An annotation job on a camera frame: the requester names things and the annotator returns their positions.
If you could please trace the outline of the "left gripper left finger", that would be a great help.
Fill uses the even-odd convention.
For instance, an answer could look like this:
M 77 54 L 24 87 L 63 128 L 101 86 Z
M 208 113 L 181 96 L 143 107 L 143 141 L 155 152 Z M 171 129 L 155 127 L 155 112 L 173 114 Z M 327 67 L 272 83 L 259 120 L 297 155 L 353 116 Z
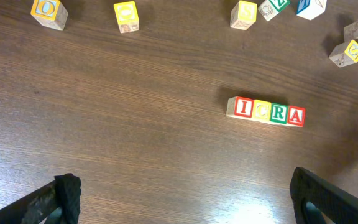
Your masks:
M 80 214 L 81 180 L 68 173 L 0 209 L 0 223 L 77 224 Z

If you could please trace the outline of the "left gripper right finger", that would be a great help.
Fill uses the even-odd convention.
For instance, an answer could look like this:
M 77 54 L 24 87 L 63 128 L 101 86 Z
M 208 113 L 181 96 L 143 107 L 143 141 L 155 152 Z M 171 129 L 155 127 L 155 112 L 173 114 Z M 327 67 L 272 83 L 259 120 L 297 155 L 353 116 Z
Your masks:
M 303 167 L 294 170 L 290 196 L 297 223 L 358 223 L 358 198 Z

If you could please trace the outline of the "red A block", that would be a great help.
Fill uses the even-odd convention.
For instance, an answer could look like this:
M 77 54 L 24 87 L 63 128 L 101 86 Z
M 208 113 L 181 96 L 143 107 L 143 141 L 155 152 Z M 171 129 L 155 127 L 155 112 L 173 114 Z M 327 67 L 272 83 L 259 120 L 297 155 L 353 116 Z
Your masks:
M 294 127 L 303 127 L 305 123 L 305 113 L 306 110 L 304 108 L 289 105 L 287 125 Z

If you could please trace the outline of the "yellow C block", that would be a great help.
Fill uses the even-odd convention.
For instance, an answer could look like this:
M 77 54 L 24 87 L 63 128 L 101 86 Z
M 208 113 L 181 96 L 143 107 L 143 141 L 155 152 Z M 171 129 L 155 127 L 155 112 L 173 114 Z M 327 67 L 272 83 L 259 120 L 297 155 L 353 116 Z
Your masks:
M 252 107 L 252 119 L 254 121 L 269 123 L 272 112 L 272 104 L 268 101 L 254 100 Z

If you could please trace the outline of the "red I block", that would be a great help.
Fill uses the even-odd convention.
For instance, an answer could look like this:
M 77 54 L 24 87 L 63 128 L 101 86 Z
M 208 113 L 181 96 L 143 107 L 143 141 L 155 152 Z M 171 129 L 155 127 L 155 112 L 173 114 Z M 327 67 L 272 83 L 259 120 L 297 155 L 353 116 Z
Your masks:
M 227 101 L 226 116 L 238 119 L 251 119 L 254 100 L 235 96 Z

